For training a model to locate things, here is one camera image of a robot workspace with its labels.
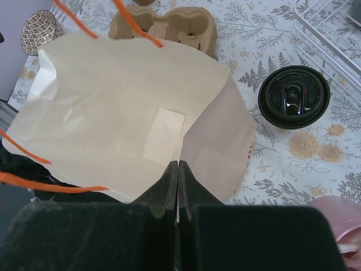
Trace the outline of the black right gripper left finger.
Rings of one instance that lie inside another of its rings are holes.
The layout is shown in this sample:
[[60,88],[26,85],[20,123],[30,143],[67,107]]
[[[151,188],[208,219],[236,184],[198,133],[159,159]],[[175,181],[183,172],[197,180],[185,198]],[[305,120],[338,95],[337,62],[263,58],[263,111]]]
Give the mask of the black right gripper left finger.
[[37,203],[16,216],[2,270],[173,270],[178,163],[129,204]]

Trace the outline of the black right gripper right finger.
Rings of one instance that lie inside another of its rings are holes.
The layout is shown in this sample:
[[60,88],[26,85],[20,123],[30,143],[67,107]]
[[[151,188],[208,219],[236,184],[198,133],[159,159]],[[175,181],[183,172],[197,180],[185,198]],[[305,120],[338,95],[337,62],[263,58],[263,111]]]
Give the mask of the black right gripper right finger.
[[345,270],[328,221],[307,206],[227,206],[178,167],[182,270]]

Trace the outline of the printed kraft paper bag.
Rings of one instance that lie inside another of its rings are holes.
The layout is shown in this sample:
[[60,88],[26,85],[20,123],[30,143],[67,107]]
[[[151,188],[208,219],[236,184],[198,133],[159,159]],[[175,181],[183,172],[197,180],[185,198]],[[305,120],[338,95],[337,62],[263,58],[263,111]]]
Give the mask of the printed kraft paper bag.
[[121,1],[109,35],[88,29],[39,48],[40,69],[5,149],[57,185],[1,170],[1,182],[131,202],[171,161],[217,199],[238,190],[256,131],[230,70],[193,47],[141,30]]

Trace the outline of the black plastic cup lid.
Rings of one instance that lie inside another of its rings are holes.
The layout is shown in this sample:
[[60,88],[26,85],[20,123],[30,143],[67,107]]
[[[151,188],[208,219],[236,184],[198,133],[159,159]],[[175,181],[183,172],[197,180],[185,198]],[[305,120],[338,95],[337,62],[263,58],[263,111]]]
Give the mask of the black plastic cup lid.
[[276,70],[262,83],[258,106],[272,125],[293,130],[316,122],[325,113],[331,91],[322,74],[292,65]]

